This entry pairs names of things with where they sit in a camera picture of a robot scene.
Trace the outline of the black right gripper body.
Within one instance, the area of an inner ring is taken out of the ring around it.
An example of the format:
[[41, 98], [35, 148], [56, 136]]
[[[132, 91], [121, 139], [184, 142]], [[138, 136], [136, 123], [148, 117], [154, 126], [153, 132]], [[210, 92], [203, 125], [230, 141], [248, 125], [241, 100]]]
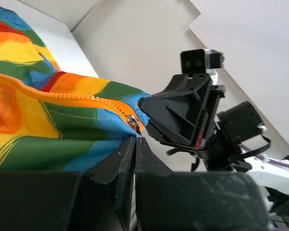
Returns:
[[198, 97], [192, 103], [188, 118], [195, 119], [195, 131], [191, 139], [192, 152], [202, 159], [211, 159], [215, 154], [214, 146], [219, 139], [219, 131], [214, 122], [218, 104], [225, 97], [225, 86], [214, 85], [209, 74], [194, 74], [190, 79], [190, 90]]

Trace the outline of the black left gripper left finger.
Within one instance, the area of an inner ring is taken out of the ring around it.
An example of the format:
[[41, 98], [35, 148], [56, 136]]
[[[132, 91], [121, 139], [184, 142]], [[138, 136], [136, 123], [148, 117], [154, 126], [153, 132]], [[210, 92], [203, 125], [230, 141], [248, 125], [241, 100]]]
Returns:
[[127, 231], [135, 137], [85, 172], [0, 171], [0, 231]]

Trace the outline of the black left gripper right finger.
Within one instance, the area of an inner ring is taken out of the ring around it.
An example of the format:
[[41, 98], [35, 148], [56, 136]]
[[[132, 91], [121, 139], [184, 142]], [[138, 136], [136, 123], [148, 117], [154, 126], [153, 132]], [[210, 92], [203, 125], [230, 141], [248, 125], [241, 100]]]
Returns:
[[141, 231], [269, 231], [254, 180], [236, 172], [174, 172], [136, 143], [136, 215]]

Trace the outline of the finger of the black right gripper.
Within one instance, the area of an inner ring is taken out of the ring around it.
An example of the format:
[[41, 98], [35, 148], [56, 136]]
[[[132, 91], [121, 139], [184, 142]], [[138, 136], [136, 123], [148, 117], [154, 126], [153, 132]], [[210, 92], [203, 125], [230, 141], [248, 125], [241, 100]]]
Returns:
[[141, 110], [151, 120], [196, 119], [200, 107], [202, 75], [174, 75], [168, 86], [161, 92], [143, 97], [139, 102]]
[[147, 105], [149, 135], [163, 145], [194, 151], [201, 131], [202, 107], [197, 105]]

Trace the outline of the silver zipper slider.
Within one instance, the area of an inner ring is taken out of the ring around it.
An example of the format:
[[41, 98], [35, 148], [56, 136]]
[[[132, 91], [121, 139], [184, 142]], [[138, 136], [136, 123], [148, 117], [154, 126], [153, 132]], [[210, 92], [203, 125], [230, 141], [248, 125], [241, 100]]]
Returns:
[[141, 137], [142, 134], [140, 131], [140, 125], [139, 125], [138, 119], [134, 115], [129, 114], [127, 116], [127, 121], [128, 121], [128, 124], [132, 127], [132, 129]]

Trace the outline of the rainbow striped zip jacket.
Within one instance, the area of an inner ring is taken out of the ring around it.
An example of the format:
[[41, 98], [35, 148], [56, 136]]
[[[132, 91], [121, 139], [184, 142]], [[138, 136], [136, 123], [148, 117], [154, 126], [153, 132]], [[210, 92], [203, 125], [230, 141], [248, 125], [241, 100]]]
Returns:
[[36, 32], [0, 7], [0, 170], [86, 171], [144, 129], [140, 89], [60, 70]]

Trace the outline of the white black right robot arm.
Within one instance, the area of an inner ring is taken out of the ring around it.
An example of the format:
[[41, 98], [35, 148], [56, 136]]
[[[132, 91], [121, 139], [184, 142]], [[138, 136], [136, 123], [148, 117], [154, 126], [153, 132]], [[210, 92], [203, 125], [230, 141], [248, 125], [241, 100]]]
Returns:
[[269, 212], [288, 217], [289, 155], [269, 154], [266, 125], [250, 102], [218, 111], [224, 93], [207, 74], [175, 75], [162, 92], [139, 102], [148, 134], [170, 147], [168, 155], [186, 152], [209, 171], [249, 174], [266, 189]]

